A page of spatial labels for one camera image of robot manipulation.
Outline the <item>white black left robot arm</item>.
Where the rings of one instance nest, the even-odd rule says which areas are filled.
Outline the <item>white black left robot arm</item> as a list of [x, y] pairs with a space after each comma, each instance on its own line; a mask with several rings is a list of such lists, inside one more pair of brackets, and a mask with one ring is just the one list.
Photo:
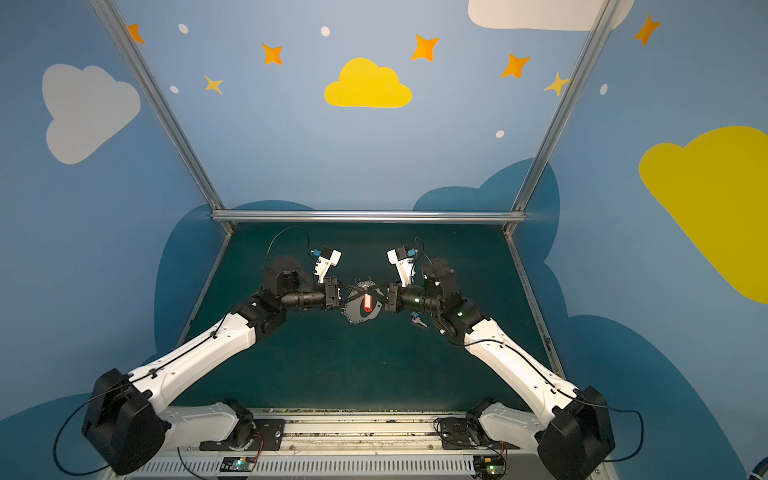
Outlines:
[[201, 443], [245, 451], [259, 435], [253, 414], [233, 400], [173, 413], [173, 401], [229, 358], [265, 340], [290, 310], [330, 310], [351, 299], [373, 302], [368, 288], [327, 276], [335, 257], [317, 260], [313, 274], [292, 256], [281, 256], [263, 269], [262, 286], [236, 304], [214, 326], [158, 360], [129, 373], [112, 369], [95, 382], [82, 433], [108, 467], [126, 475], [158, 452]]

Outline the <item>left controller board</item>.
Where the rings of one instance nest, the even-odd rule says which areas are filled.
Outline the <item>left controller board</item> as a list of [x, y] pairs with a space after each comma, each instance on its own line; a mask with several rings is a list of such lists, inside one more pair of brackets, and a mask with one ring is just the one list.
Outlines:
[[255, 457], [225, 457], [219, 468], [220, 473], [251, 473], [256, 465]]

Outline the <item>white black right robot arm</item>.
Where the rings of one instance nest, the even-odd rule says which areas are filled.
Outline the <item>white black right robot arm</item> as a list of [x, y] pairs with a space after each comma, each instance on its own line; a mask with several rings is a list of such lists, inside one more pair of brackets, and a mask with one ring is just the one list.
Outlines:
[[398, 272], [389, 285], [386, 311], [427, 314], [440, 334], [466, 350], [509, 385], [529, 412], [485, 402], [468, 413], [491, 443], [504, 442], [536, 454], [556, 479], [587, 479], [616, 446], [609, 408], [595, 388], [580, 389], [549, 370], [515, 343], [489, 315], [464, 298], [455, 270], [444, 259], [427, 262], [423, 283], [414, 280], [415, 260], [388, 253]]

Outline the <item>grey oval keyring plate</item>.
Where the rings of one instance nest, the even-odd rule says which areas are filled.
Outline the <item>grey oval keyring plate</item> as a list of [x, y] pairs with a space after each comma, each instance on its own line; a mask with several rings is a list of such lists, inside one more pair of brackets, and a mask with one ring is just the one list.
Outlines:
[[[373, 286], [373, 285], [376, 285], [378, 287], [378, 285], [371, 279], [361, 280], [355, 284], [360, 287], [363, 287], [364, 290], [366, 291], [366, 294], [369, 294], [369, 292], [367, 291], [367, 287]], [[362, 301], [363, 301], [363, 297], [353, 300], [352, 302], [343, 306], [342, 313], [346, 317], [346, 319], [349, 321], [350, 324], [353, 324], [353, 325], [361, 324], [366, 321], [373, 320], [379, 315], [379, 313], [383, 309], [383, 307], [376, 307], [373, 309], [371, 313], [365, 313], [363, 311]]]

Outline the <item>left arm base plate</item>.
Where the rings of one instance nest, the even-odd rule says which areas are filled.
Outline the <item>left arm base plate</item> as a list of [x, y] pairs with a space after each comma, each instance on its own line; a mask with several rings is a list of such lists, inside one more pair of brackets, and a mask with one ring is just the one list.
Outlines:
[[282, 419], [239, 420], [227, 438], [199, 444], [201, 451], [278, 451], [285, 421]]

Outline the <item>aluminium frame post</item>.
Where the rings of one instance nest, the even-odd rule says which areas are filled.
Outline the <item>aluminium frame post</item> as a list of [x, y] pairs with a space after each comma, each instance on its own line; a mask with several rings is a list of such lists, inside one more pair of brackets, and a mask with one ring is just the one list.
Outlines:
[[503, 232], [508, 240], [512, 239], [516, 226], [525, 221], [526, 208], [610, 36], [612, 22], [617, 17], [621, 4], [622, 1], [619, 0], [604, 1], [598, 11], [595, 23], [585, 40], [584, 46], [575, 62], [574, 69], [571, 72], [570, 82], [565, 86], [565, 91], [560, 95], [560, 100], [542, 143], [515, 197], [511, 212], [516, 214], [519, 219], [510, 220], [504, 224]]
[[114, 1], [105, 0], [90, 0], [89, 3], [140, 86], [212, 213], [223, 211], [225, 206], [220, 195], [172, 111], [161, 85], [139, 48], [139, 44], [131, 36], [118, 6]]

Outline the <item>blue key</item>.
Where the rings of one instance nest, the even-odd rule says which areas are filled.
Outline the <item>blue key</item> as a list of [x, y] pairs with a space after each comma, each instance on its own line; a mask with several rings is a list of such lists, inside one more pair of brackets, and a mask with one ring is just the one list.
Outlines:
[[411, 320], [411, 323], [414, 326], [416, 326], [416, 327], [418, 327], [420, 329], [428, 329], [428, 326], [422, 321], [421, 316], [420, 316], [419, 313], [412, 312], [410, 314], [410, 320]]

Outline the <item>aluminium frame right post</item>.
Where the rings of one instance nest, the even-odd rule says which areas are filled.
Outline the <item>aluminium frame right post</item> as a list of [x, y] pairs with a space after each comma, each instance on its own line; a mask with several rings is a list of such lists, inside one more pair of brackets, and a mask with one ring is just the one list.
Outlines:
[[610, 36], [612, 22], [617, 17], [621, 4], [622, 1], [619, 0], [604, 1], [598, 11], [595, 23], [585, 40], [584, 46], [575, 62], [574, 69], [571, 72], [570, 82], [565, 86], [565, 91], [560, 95], [560, 100], [542, 143], [515, 197], [511, 212], [516, 214], [519, 219], [510, 220], [504, 224], [503, 232], [508, 240], [512, 239], [516, 226], [525, 221], [526, 208]]

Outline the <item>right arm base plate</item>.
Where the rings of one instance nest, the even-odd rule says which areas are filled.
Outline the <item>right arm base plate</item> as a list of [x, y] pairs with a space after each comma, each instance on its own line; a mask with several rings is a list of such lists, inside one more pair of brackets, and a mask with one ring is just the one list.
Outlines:
[[466, 417], [438, 417], [433, 421], [433, 429], [444, 450], [495, 449], [506, 452], [519, 449], [514, 444], [491, 440], [477, 422]]

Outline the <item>controller board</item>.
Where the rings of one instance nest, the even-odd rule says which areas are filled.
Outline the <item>controller board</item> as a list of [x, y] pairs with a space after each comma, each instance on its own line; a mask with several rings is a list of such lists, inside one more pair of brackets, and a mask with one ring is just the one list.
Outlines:
[[500, 480], [507, 473], [507, 463], [499, 455], [476, 455], [473, 457], [473, 479]]
[[219, 468], [220, 473], [251, 473], [256, 465], [255, 457], [225, 457]]

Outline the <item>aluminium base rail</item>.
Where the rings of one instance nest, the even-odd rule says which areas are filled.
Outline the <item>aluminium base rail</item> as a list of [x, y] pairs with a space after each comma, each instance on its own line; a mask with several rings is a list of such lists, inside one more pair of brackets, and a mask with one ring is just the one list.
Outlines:
[[[463, 412], [256, 410], [254, 419], [285, 421], [278, 451], [167, 448], [129, 473], [130, 479], [473, 479], [473, 457], [499, 455], [502, 479], [556, 479], [540, 458], [521, 449], [444, 450], [433, 429], [438, 417]], [[225, 457], [255, 457], [251, 473], [220, 473]]]

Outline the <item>aluminium frame left post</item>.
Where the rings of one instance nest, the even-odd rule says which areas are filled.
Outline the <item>aluminium frame left post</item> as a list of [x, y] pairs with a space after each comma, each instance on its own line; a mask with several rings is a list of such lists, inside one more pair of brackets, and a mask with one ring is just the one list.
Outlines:
[[139, 44], [131, 36], [118, 6], [114, 1], [105, 0], [90, 0], [89, 3], [140, 86], [212, 213], [223, 211], [225, 206], [220, 195], [172, 111], [161, 85], [139, 48]]

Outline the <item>right controller board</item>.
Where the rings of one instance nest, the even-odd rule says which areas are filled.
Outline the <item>right controller board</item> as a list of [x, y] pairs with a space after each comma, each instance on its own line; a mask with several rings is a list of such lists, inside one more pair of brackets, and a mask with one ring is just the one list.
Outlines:
[[476, 455], [473, 457], [473, 479], [500, 480], [507, 473], [507, 463], [499, 455]]

